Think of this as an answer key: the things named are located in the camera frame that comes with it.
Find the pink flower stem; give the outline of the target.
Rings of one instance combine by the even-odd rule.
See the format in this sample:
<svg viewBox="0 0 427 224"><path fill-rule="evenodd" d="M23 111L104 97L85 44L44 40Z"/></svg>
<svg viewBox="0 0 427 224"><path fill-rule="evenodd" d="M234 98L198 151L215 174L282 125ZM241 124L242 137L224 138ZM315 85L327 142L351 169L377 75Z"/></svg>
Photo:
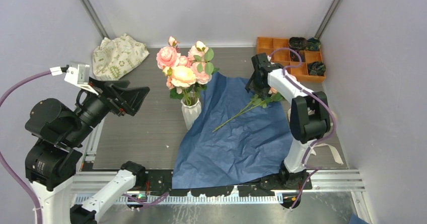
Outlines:
<svg viewBox="0 0 427 224"><path fill-rule="evenodd" d="M209 83L210 95L206 94L209 108L209 132L216 133L230 128L258 128L272 124L289 131L288 119L282 108L284 97L274 88L267 89L267 96L252 90L245 91L246 78L230 78L215 73Z"/></svg>
<svg viewBox="0 0 427 224"><path fill-rule="evenodd" d="M219 71L212 60L214 50L207 47L202 41L197 41L188 51L188 59L191 61L191 69L196 75L196 82L200 85L206 85L212 78L212 75Z"/></svg>
<svg viewBox="0 0 427 224"><path fill-rule="evenodd" d="M165 76L170 75L170 69L179 66L181 57L178 49L179 42L174 37L169 37L168 44L168 46L161 48L156 55L157 66Z"/></svg>

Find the blue wrapping paper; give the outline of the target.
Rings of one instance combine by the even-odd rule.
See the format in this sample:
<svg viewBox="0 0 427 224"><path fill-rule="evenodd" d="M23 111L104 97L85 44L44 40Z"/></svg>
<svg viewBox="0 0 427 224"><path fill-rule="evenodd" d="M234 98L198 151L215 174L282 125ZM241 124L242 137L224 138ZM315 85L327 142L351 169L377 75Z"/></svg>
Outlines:
<svg viewBox="0 0 427 224"><path fill-rule="evenodd" d="M279 172L293 139L286 114L280 102L241 113L252 97L247 82L213 75L201 114L180 144L174 189L235 185Z"/></svg>

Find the beige printed ribbon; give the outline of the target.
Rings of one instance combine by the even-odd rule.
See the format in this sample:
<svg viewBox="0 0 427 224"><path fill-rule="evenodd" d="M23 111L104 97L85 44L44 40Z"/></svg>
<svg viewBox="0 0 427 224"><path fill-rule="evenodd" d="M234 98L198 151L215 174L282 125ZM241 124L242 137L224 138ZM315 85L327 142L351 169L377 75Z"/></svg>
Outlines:
<svg viewBox="0 0 427 224"><path fill-rule="evenodd" d="M337 120L336 113L334 111L332 111L332 114L335 117L335 120ZM287 121L288 121L288 123L290 123L290 115L291 115L291 109L289 109L287 111ZM315 151L315 148L326 147L326 146L330 149L330 152L332 154L334 162L337 163L337 164L339 164L339 165L344 165L344 162L343 162L343 160L342 160L342 158L341 158L341 156L340 156L337 148L334 147L334 146L332 146L332 145L330 145L330 144L327 144L327 143L319 143L319 144L315 145L314 147L312 147L311 152L310 152L310 156L311 155L313 155L313 156L317 155L316 151Z"/></svg>

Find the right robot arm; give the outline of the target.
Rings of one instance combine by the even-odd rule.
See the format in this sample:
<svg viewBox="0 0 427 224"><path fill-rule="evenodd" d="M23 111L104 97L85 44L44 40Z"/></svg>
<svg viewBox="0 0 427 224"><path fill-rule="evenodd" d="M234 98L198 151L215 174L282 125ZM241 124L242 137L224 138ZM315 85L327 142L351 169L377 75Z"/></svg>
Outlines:
<svg viewBox="0 0 427 224"><path fill-rule="evenodd" d="M293 140L278 176L282 187L292 189L305 177L312 147L330 130L330 110L323 92L304 87L286 70L256 69L246 85L247 91L262 98L267 97L270 88L276 89L291 105L289 129Z"/></svg>

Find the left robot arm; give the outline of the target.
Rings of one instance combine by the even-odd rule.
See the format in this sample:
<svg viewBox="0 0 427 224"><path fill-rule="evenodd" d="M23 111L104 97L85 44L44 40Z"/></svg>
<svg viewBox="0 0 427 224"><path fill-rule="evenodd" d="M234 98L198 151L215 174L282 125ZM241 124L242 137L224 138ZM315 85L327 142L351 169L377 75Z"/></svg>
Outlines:
<svg viewBox="0 0 427 224"><path fill-rule="evenodd" d="M70 204L83 141L109 113L134 116L150 91L129 84L90 78L80 84L74 110L55 98L40 101L31 110L25 128L38 139L26 156L25 174L40 204L41 223L98 223L126 191L146 186L145 167L128 161L89 200Z"/></svg>

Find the white ribbed vase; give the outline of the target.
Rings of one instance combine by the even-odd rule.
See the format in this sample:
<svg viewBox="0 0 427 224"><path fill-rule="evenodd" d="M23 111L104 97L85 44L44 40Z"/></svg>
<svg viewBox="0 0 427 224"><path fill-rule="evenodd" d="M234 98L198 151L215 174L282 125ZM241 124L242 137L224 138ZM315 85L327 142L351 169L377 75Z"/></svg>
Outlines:
<svg viewBox="0 0 427 224"><path fill-rule="evenodd" d="M181 110L184 118L184 122L187 130L190 130L195 120L199 117L202 110L202 105L199 98L196 98L196 102L193 105L186 105L185 100L181 100Z"/></svg>

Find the wooden compartment tray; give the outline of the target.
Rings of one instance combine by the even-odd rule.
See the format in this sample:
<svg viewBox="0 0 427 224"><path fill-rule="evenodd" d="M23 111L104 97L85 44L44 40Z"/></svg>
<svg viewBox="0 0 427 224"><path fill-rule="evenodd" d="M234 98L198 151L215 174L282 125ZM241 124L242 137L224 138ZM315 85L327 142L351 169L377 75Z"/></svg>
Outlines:
<svg viewBox="0 0 427 224"><path fill-rule="evenodd" d="M322 52L320 51L305 51L305 62L293 62L290 59L290 52L297 50L290 49L289 39L274 38L274 37L258 37L256 42L256 52L266 53L271 57L271 61L279 63L287 69L287 71L295 76L301 82L321 83L326 79L326 72L323 77L310 76L307 70L307 64L315 61L324 63Z"/></svg>

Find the patterned cream cloth bag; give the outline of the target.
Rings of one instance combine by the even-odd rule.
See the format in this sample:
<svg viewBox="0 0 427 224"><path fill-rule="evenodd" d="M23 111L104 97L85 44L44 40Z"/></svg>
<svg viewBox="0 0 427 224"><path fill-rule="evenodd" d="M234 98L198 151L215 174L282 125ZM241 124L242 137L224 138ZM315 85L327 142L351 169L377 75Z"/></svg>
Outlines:
<svg viewBox="0 0 427 224"><path fill-rule="evenodd" d="M105 37L93 51L93 74L100 81L119 80L138 67L149 54L144 43L128 34L114 39Z"/></svg>

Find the dark rolled fabric item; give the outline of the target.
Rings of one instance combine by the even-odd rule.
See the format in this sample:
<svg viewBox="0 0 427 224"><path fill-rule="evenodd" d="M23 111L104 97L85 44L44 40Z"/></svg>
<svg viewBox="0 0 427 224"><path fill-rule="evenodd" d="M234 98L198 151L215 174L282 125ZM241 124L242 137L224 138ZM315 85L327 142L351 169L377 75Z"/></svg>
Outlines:
<svg viewBox="0 0 427 224"><path fill-rule="evenodd" d="M304 37L291 37L289 39L289 47L293 50L304 50L306 49L308 41Z"/></svg>
<svg viewBox="0 0 427 224"><path fill-rule="evenodd" d="M315 61L307 64L307 70L310 76L323 77L326 72L326 65L321 61Z"/></svg>
<svg viewBox="0 0 427 224"><path fill-rule="evenodd" d="M306 49L307 51L320 51L321 42L318 38L312 37L307 39Z"/></svg>
<svg viewBox="0 0 427 224"><path fill-rule="evenodd" d="M304 50L297 50L295 53L290 52L290 59L293 62L299 62L299 58L301 59L301 62L305 62L305 51Z"/></svg>

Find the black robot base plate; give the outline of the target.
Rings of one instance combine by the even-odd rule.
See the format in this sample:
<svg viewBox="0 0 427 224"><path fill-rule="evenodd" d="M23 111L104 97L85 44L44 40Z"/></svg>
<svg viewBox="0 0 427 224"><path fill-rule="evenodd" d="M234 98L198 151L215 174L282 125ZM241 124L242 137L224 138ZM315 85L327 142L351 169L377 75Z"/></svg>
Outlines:
<svg viewBox="0 0 427 224"><path fill-rule="evenodd" d="M301 189L311 189L310 180L307 179L309 173L303 171L300 174L292 174L291 179L284 181L281 179L281 173L261 177L246 183L237 185L226 185L208 188L193 189L173 189L171 170L150 170L146 173L146 181L137 183L131 191L142 194L142 199L147 199L148 195L160 196L169 193L171 197L184 197L190 194L194 197L202 195L206 197L230 196L233 190L237 191L240 197L262 197L273 196L275 191L290 191L296 195Z"/></svg>

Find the metal corner rail left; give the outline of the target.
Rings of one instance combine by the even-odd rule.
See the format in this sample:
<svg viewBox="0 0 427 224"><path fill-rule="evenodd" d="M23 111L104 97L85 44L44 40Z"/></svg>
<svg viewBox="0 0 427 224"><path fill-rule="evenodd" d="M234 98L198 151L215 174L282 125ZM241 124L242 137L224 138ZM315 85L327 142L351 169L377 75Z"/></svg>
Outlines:
<svg viewBox="0 0 427 224"><path fill-rule="evenodd" d="M94 24L96 30L101 35L101 37L109 38L109 35L90 0L80 0L80 2L82 3L85 11L87 12L89 18L91 19L92 23Z"/></svg>

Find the metal corner rail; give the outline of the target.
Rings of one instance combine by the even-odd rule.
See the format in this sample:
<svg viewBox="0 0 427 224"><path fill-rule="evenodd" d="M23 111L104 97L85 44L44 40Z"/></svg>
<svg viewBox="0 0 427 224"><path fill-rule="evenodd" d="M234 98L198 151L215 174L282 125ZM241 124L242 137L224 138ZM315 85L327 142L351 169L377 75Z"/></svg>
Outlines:
<svg viewBox="0 0 427 224"><path fill-rule="evenodd" d="M337 11L337 9L339 8L341 2L343 0L332 0L325 16L323 17L317 31L316 34L314 35L315 38L317 39L321 39L323 33L325 32L326 28L328 27L332 17L334 16L335 12Z"/></svg>
<svg viewBox="0 0 427 224"><path fill-rule="evenodd" d="M91 19L92 23L94 24L96 30L101 35L101 37L109 38L109 35L90 0L80 0L80 2L82 3L85 11L87 12L89 18Z"/></svg>

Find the metal corner rail right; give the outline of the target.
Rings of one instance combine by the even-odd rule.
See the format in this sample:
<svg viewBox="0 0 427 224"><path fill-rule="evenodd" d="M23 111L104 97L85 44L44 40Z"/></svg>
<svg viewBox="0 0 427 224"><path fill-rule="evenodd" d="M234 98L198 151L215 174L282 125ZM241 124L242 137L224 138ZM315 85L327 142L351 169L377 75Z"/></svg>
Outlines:
<svg viewBox="0 0 427 224"><path fill-rule="evenodd" d="M339 8L341 2L343 0L332 0L325 16L323 17L317 31L316 34L314 35L315 38L317 39L321 39L323 33L325 32L326 28L328 27L332 17L334 16L335 12L337 11L337 9Z"/></svg>

